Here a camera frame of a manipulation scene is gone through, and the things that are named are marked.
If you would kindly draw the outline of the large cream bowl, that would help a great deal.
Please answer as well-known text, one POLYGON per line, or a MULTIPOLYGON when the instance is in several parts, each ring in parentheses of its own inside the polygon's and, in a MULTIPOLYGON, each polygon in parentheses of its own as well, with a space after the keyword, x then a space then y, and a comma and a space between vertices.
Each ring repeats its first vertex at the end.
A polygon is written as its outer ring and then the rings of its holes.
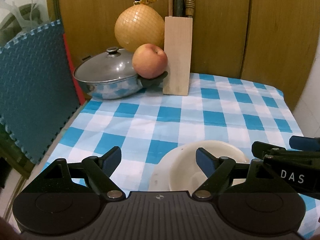
POLYGON ((236 163, 249 163, 241 150, 223 141, 204 140, 182 145, 167 154, 170 157, 168 185, 171 191, 188 191, 192 194, 216 170, 211 159, 203 153, 197 153, 199 148, 216 159, 229 157, 236 163))

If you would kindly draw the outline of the large plate red flowers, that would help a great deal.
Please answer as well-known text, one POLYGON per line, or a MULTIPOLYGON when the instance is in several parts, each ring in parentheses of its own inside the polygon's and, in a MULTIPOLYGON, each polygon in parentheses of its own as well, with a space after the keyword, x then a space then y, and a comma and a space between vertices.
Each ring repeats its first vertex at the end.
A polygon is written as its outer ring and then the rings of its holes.
POLYGON ((168 152, 160 162, 154 167, 153 173, 149 181, 148 191, 162 192, 170 191, 169 188, 169 173, 172 164, 181 155, 184 146, 174 148, 168 152))

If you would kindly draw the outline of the blue white checkered tablecloth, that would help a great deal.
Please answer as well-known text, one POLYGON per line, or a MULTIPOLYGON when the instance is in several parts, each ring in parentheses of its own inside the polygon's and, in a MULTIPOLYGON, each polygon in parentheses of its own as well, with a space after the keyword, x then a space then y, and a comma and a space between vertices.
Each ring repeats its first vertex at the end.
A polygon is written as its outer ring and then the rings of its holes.
POLYGON ((187 96, 164 95, 156 87, 119 100, 90 100, 48 162, 64 158, 79 163, 119 146, 122 160, 111 178, 129 193, 146 191, 154 167, 178 146, 218 140, 252 159, 253 142, 288 147, 292 135, 301 135, 301 130, 280 90, 246 80, 192 74, 187 96))

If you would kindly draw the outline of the steel pot with lid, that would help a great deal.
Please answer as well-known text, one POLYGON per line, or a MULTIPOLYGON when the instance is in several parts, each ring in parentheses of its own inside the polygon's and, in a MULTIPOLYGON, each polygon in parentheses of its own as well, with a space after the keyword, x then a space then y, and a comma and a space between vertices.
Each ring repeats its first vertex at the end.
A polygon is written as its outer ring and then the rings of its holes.
POLYGON ((141 77, 132 66, 132 57, 124 48, 111 47, 84 61, 73 76, 86 94, 104 100, 124 98, 143 88, 159 86, 167 77, 168 72, 153 79, 141 77))

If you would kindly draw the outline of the blue foam mat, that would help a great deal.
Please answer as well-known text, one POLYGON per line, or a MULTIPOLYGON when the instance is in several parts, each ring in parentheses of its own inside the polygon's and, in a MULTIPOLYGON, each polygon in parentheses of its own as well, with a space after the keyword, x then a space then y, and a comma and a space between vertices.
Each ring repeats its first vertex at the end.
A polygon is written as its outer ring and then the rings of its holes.
POLYGON ((1 48, 1 125, 34 164, 80 106, 63 33, 57 20, 1 48))

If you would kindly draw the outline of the red apple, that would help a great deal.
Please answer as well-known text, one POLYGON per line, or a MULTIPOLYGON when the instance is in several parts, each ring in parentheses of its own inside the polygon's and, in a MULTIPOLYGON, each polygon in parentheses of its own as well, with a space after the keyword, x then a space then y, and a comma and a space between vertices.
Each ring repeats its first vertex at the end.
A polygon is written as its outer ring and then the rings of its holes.
POLYGON ((136 49, 132 58, 134 70, 143 78, 153 79, 164 73, 168 57, 163 49, 147 43, 136 49))

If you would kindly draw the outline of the wooden cabinet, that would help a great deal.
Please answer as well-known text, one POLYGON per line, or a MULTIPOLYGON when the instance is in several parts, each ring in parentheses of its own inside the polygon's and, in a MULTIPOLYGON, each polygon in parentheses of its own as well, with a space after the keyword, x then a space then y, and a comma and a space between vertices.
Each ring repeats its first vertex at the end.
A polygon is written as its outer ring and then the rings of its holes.
MULTIPOLYGON (((47 0, 75 66, 118 43, 118 16, 138 0, 47 0)), ((165 17, 168 0, 153 8, 165 17)), ((312 68, 319 0, 196 0, 191 71, 271 85, 294 109, 312 68)))

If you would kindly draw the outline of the wooden knife block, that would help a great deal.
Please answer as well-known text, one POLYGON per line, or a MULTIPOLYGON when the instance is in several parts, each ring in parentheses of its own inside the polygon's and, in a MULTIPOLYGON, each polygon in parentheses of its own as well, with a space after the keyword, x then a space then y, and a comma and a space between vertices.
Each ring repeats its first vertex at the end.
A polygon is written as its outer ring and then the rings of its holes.
POLYGON ((168 58, 167 77, 163 80, 163 93, 187 96, 191 66, 193 19, 165 18, 164 52, 168 58))

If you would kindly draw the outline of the yellow pomelo in net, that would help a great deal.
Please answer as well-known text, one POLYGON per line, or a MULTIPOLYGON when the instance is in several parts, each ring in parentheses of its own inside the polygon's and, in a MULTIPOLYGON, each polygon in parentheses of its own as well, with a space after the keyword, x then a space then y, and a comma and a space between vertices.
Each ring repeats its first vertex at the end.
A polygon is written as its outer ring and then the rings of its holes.
POLYGON ((114 26, 114 34, 122 48, 132 53, 147 43, 163 48, 165 22, 151 7, 155 2, 157 0, 135 1, 133 6, 119 15, 114 26))

